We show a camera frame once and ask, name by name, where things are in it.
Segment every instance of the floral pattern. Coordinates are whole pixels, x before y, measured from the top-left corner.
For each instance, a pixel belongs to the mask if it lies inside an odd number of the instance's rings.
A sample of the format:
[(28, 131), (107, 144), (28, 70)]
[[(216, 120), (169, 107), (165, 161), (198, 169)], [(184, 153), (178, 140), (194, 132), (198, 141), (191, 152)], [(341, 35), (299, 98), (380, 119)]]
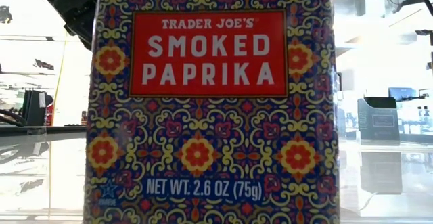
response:
[(109, 81), (123, 71), (125, 66), (129, 64), (129, 59), (126, 58), (120, 47), (109, 45), (102, 47), (95, 56), (95, 67), (105, 75)]
[(121, 155), (122, 149), (107, 133), (96, 137), (87, 147), (87, 159), (99, 174), (110, 168)]
[(217, 155), (209, 141), (196, 133), (182, 146), (179, 157), (186, 169), (194, 175), (201, 175), (208, 170)]
[(300, 135), (294, 141), (287, 142), (278, 157), (284, 170), (295, 176), (307, 174), (319, 161), (314, 147), (300, 138)]
[[(84, 223), (340, 222), (330, 0), (100, 0), (98, 5)], [(133, 12), (246, 9), (286, 11), (287, 98), (128, 97)], [(157, 198), (146, 193), (151, 178), (247, 180), (260, 183), (263, 192), (255, 202)], [(106, 193), (108, 182), (115, 193)]]

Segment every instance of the reflective surface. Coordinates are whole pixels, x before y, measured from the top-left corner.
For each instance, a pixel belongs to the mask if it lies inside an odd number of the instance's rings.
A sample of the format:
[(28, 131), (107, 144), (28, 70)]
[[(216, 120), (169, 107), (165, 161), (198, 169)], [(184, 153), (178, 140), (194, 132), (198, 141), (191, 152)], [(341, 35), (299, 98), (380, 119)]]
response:
[[(85, 140), (49, 145), (33, 146), (32, 154), (39, 148), (40, 156), (5, 163), (17, 149), (1, 155), (0, 223), (81, 222)], [(342, 223), (433, 223), (433, 145), (342, 140), (340, 173)]]

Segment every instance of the red label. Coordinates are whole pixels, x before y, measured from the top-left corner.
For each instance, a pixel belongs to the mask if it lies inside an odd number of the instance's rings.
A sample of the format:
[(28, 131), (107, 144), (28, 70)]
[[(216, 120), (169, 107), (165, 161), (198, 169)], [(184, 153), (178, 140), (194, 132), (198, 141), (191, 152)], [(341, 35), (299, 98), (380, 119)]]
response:
[(285, 97), (284, 11), (136, 12), (132, 97)]

